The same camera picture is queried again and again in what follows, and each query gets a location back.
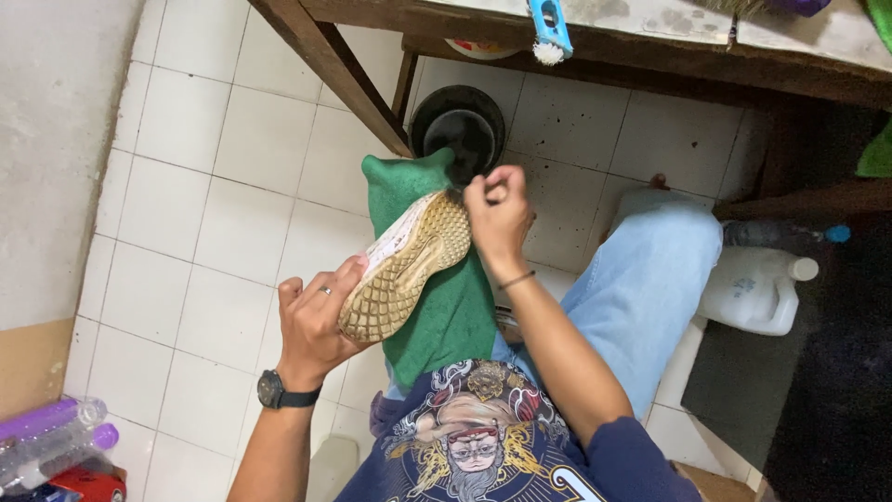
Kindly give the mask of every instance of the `hand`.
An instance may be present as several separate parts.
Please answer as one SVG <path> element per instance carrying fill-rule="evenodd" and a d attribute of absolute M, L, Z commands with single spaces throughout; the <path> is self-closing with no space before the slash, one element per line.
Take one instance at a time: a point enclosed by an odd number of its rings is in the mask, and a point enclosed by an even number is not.
<path fill-rule="evenodd" d="M 534 214 L 525 192 L 519 165 L 502 165 L 486 178 L 475 176 L 465 188 L 474 243 L 499 283 L 528 272 L 522 247 Z"/>
<path fill-rule="evenodd" d="M 278 287 L 282 321 L 282 358 L 276 367 L 288 392 L 311 392 L 328 372 L 371 343 L 360 344 L 343 335 L 338 314 L 368 266 L 365 254 L 351 256 L 336 272 L 320 272 L 306 289 L 298 277 Z M 331 289 L 331 295 L 320 290 Z"/>

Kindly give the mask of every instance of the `green fabric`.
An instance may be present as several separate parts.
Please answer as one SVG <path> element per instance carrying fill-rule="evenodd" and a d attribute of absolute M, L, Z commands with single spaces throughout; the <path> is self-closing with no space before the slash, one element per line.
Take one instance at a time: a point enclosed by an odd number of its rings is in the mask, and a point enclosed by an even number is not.
<path fill-rule="evenodd" d="M 855 174 L 865 178 L 892 178 L 892 121 L 864 149 Z"/>
<path fill-rule="evenodd" d="M 443 148 L 417 160 L 381 160 L 368 155 L 368 213 L 375 238 L 409 206 L 435 190 L 448 188 L 455 155 Z M 434 274 L 400 330 L 384 341 L 394 379 L 411 387 L 418 375 L 472 357 L 486 359 L 495 340 L 495 306 L 490 283 L 473 246 L 454 266 Z"/>
<path fill-rule="evenodd" d="M 892 52 L 892 0 L 867 0 L 867 13 L 886 49 Z"/>

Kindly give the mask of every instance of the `navy blue t-shirt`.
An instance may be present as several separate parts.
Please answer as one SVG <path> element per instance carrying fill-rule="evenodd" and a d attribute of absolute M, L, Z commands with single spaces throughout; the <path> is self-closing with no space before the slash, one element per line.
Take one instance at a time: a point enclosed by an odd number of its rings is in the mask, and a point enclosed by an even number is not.
<path fill-rule="evenodd" d="M 337 501 L 698 502 L 632 418 L 588 447 L 513 364 L 469 359 L 422 375 Z"/>

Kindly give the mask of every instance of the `person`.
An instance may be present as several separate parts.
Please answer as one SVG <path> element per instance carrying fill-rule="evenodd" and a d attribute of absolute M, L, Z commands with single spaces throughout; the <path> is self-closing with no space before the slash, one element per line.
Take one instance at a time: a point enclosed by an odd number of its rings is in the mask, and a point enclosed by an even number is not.
<path fill-rule="evenodd" d="M 502 192 L 495 204 L 493 190 Z M 558 303 L 522 255 L 533 220 L 522 168 L 477 176 L 464 195 L 473 241 L 524 343 L 497 335 L 491 360 L 456 361 L 412 389 L 392 385 L 398 409 L 338 500 L 700 500 L 636 417 L 718 259 L 719 223 L 674 192 L 628 192 L 609 237 Z M 279 286 L 286 390 L 319 389 L 367 348 L 336 324 L 367 265 L 356 255 L 306 286 L 298 278 Z M 303 500 L 312 412 L 260 413 L 230 502 Z"/>

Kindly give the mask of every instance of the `toothbrush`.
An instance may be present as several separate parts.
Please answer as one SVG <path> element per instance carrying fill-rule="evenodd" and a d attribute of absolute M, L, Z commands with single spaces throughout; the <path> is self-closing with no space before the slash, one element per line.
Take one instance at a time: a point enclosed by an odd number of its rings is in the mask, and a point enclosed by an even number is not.
<path fill-rule="evenodd" d="M 558 0 L 527 0 L 536 26 L 533 55 L 546 66 L 554 66 L 573 55 L 573 46 L 566 33 L 564 14 Z"/>

